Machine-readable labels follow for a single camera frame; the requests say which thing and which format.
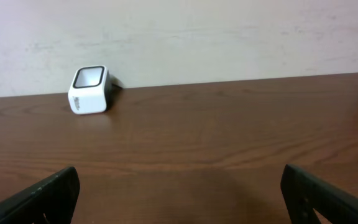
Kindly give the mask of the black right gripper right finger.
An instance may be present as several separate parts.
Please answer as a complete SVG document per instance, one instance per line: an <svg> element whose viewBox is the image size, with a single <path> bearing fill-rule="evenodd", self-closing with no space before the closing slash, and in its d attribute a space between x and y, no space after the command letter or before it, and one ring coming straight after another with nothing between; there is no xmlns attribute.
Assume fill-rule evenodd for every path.
<svg viewBox="0 0 358 224"><path fill-rule="evenodd" d="M358 198L287 164L280 188L293 224L319 223L320 213L331 223L358 223Z"/></svg>

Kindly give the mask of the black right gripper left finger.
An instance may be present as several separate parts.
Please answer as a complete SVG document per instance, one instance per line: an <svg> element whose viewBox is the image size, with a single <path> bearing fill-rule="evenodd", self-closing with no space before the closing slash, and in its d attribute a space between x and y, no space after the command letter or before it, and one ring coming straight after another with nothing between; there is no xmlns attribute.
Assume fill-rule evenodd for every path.
<svg viewBox="0 0 358 224"><path fill-rule="evenodd" d="M64 168L0 202L0 223L71 223L80 192L74 167Z"/></svg>

